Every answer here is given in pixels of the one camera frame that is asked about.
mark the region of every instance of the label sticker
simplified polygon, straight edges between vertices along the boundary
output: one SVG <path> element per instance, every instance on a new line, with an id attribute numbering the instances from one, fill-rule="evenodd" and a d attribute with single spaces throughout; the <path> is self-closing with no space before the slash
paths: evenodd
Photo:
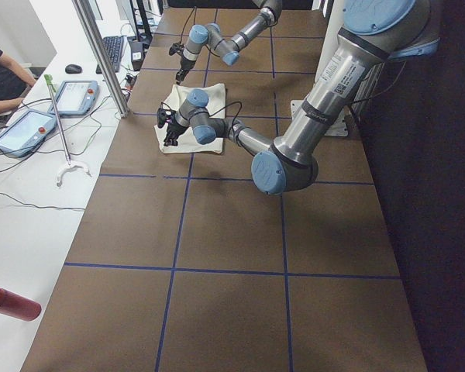
<path id="1" fill-rule="evenodd" d="M 324 82 L 331 81 L 334 74 L 339 69 L 340 64 L 343 64 L 342 58 L 340 56 L 332 57 L 320 78 Z M 358 79 L 360 79 L 364 73 L 365 67 L 350 61 L 344 68 L 345 71 L 343 76 L 340 77 L 338 81 L 333 82 L 335 87 L 332 91 L 337 95 L 346 98 L 353 87 L 357 84 Z"/>

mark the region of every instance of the red water bottle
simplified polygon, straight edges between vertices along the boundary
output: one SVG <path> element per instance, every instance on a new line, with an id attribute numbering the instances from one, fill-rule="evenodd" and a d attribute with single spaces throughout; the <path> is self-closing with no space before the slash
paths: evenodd
<path id="1" fill-rule="evenodd" d="M 36 319 L 40 313 L 39 303 L 0 288 L 0 314 L 31 321 Z"/>

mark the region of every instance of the white desk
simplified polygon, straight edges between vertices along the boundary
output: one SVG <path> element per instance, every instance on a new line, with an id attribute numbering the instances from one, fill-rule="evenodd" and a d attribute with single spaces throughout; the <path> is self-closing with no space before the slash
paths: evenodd
<path id="1" fill-rule="evenodd" d="M 106 25 L 100 22 L 98 26 L 102 35 L 119 35 L 122 24 Z M 128 67 L 128 61 L 129 47 L 126 47 L 122 65 Z M 83 73 L 65 74 L 65 66 L 72 63 L 81 65 Z M 109 90 L 103 77 L 95 73 L 95 68 L 96 61 L 91 50 L 81 48 L 73 50 L 69 55 L 56 55 L 45 73 L 53 76 L 55 84 L 77 79 L 98 81 L 100 94 L 96 107 L 103 97 L 109 95 Z M 121 67 L 117 75 L 121 81 L 126 76 L 126 69 Z M 25 103 L 48 97 L 45 80 L 41 77 Z M 50 103 L 45 102 L 34 108 L 46 111 L 49 106 Z M 36 205 L 84 208 L 119 124 L 119 114 L 111 98 L 93 116 L 102 123 L 102 127 L 86 152 L 79 157 L 73 156 L 73 159 L 88 164 L 91 177 L 77 169 L 66 173 L 62 187 L 58 188 L 56 177 L 59 167 L 66 161 L 64 152 L 35 153 L 24 163 L 0 174 L 0 192 Z M 72 127 L 78 121 L 63 121 L 67 130 L 67 145 L 72 153 L 81 152 L 88 138 L 98 128 L 98 123 L 89 118 Z M 40 151 L 61 149 L 59 136 L 40 147 Z M 17 162 L 17 159 L 0 156 L 0 170 Z M 24 207 L 0 195 L 0 287 L 38 301 L 43 307 L 41 316 L 32 322 L 0 314 L 0 372 L 21 369 L 82 215 L 82 212 L 69 210 Z"/>

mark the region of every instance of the table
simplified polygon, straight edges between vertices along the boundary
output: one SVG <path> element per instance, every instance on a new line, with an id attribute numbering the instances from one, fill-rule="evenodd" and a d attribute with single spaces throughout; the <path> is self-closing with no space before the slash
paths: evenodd
<path id="1" fill-rule="evenodd" d="M 199 9 L 196 22 L 231 36 L 256 13 Z M 231 143 L 158 150 L 178 69 L 167 51 L 188 14 L 160 22 L 22 371 L 426 370 L 359 140 L 324 139 L 317 182 L 282 196 L 254 187 Z M 225 83 L 239 117 L 274 137 L 312 86 L 324 25 L 285 11 L 234 67 L 205 53 L 184 84 Z"/>
<path id="2" fill-rule="evenodd" d="M 99 22 L 98 25 L 102 35 L 119 35 L 122 22 Z M 123 65 L 128 66 L 128 47 L 125 52 Z M 84 72 L 77 75 L 65 74 L 64 68 L 70 63 L 80 64 Z M 102 81 L 103 77 L 95 73 L 95 68 L 96 61 L 91 50 L 80 47 L 69 54 L 56 55 L 45 74 L 52 74 L 53 81 L 57 84 L 62 80 L 98 81 L 98 105 L 109 95 L 109 90 Z M 122 80 L 125 75 L 126 70 L 121 67 L 118 79 Z M 46 83 L 41 77 L 24 102 L 48 97 Z M 46 111 L 49 106 L 50 103 L 46 102 L 33 107 Z M 35 205 L 85 208 L 119 119 L 115 104 L 110 98 L 93 115 L 93 119 L 87 118 L 76 126 L 74 124 L 79 119 L 63 121 L 72 153 L 81 152 L 88 138 L 100 126 L 86 151 L 78 157 L 73 156 L 89 165 L 91 177 L 82 170 L 76 170 L 65 174 L 62 187 L 57 188 L 57 171 L 65 163 L 64 153 L 36 153 L 23 164 L 0 174 L 0 192 Z M 59 136 L 46 141 L 40 147 L 41 152 L 59 149 L 62 149 Z M 17 163 L 16 159 L 0 156 L 0 170 Z M 0 195 L 0 287 L 38 301 L 44 310 L 82 215 L 82 211 L 27 208 Z M 0 315 L 0 372 L 20 370 L 42 317 L 43 313 L 33 322 L 23 322 Z"/>

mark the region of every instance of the computer mouse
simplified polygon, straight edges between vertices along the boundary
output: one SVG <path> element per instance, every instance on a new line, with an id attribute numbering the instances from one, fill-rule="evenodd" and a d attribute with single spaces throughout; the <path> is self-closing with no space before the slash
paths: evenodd
<path id="1" fill-rule="evenodd" d="M 80 74 L 81 72 L 83 72 L 83 67 L 77 64 L 68 64 L 65 67 L 65 72 L 67 74 Z"/>

